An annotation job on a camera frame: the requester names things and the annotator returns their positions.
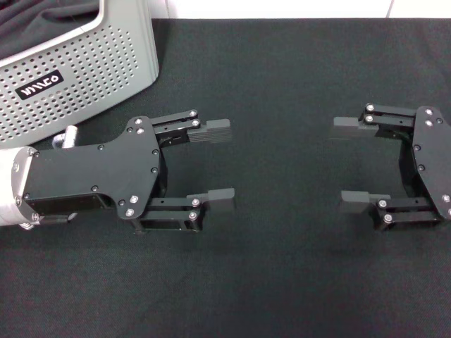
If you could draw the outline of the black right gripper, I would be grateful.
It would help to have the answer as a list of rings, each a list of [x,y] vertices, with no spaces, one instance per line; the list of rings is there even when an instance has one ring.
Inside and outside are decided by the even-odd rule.
[[[415,111],[368,103],[358,118],[334,117],[332,137],[411,140],[400,154],[402,183],[409,197],[342,191],[343,213],[365,213],[381,232],[435,227],[441,216],[450,219],[450,124],[438,108],[421,106]]]

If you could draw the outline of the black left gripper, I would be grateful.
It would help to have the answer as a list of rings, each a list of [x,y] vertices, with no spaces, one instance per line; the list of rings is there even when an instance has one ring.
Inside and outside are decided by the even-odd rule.
[[[114,208],[121,219],[144,213],[159,172],[150,118],[128,121],[110,142],[41,150],[31,162],[26,203],[40,215]]]

